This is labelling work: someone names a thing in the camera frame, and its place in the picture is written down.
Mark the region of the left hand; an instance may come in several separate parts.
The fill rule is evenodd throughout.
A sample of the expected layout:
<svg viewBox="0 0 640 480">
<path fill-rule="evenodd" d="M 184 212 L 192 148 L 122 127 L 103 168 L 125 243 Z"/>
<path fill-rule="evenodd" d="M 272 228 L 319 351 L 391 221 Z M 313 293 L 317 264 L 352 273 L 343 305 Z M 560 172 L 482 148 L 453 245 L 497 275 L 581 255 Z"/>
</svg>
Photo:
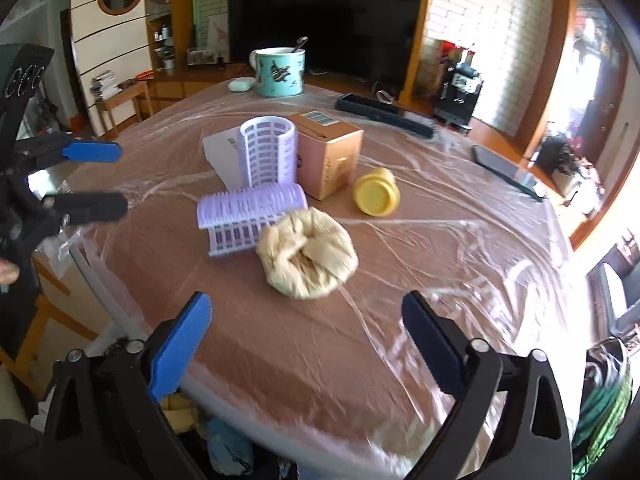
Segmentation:
<svg viewBox="0 0 640 480">
<path fill-rule="evenodd" d="M 0 285 L 12 285 L 20 277 L 20 268 L 9 260 L 0 260 Z"/>
</svg>

